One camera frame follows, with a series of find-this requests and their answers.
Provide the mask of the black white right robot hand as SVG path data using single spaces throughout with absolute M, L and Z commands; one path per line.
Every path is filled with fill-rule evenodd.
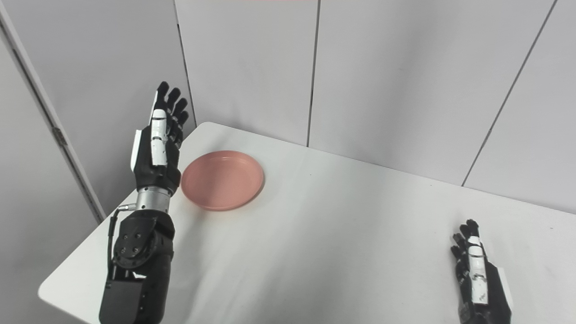
M 510 324 L 512 298 L 502 269 L 488 260 L 479 225 L 468 219 L 453 234 L 450 251 L 455 259 L 461 324 Z

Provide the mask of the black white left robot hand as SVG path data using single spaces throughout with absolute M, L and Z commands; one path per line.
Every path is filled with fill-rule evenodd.
M 174 195 L 180 185 L 178 164 L 188 101 L 177 87 L 162 81 L 156 89 L 148 125 L 135 132 L 131 169 L 136 188 L 160 187 Z

